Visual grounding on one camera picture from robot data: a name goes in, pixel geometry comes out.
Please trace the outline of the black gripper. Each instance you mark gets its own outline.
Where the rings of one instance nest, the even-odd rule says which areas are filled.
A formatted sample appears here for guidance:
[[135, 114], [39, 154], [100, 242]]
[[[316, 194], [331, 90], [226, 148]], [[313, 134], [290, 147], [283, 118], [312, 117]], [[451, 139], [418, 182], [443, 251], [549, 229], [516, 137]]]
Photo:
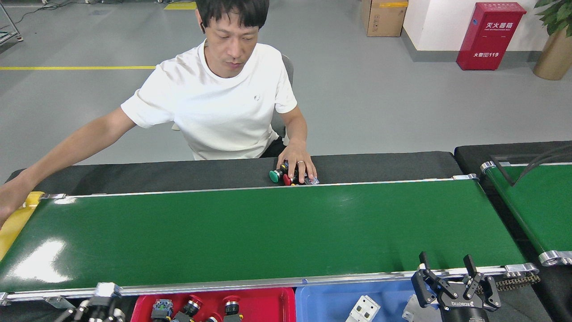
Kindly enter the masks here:
[[[485, 310], [497, 310], [501, 307], [494, 278], [478, 272], [471, 255], [463, 258], [469, 279], [463, 296], [458, 298], [449, 282], [431, 271], [426, 252], [421, 252], [419, 259], [419, 269], [411, 277], [417, 301], [425, 308], [437, 300], [442, 321], [488, 322]], [[484, 300], [475, 295], [478, 286], [482, 287]]]

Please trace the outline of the person's right hand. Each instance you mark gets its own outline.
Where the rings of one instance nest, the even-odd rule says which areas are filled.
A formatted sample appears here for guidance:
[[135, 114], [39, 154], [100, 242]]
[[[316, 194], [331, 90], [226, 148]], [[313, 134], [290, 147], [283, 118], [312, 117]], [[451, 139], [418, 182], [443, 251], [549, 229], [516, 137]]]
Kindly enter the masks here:
[[9, 216], [23, 205], [35, 185], [30, 178], [18, 176], [1, 186], [0, 228], [3, 228]]

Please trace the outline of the person's left hand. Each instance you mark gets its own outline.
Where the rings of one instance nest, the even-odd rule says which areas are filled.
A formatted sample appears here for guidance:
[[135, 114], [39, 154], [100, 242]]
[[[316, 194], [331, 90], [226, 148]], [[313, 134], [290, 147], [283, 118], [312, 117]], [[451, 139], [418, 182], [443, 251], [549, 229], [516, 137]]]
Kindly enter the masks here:
[[298, 169], [298, 181], [304, 182], [304, 175], [307, 174], [309, 179], [317, 178], [317, 170], [311, 156], [306, 150], [306, 142], [304, 140], [290, 139], [286, 148], [278, 156], [277, 166], [284, 161], [288, 162], [288, 177], [294, 179], [294, 172]]

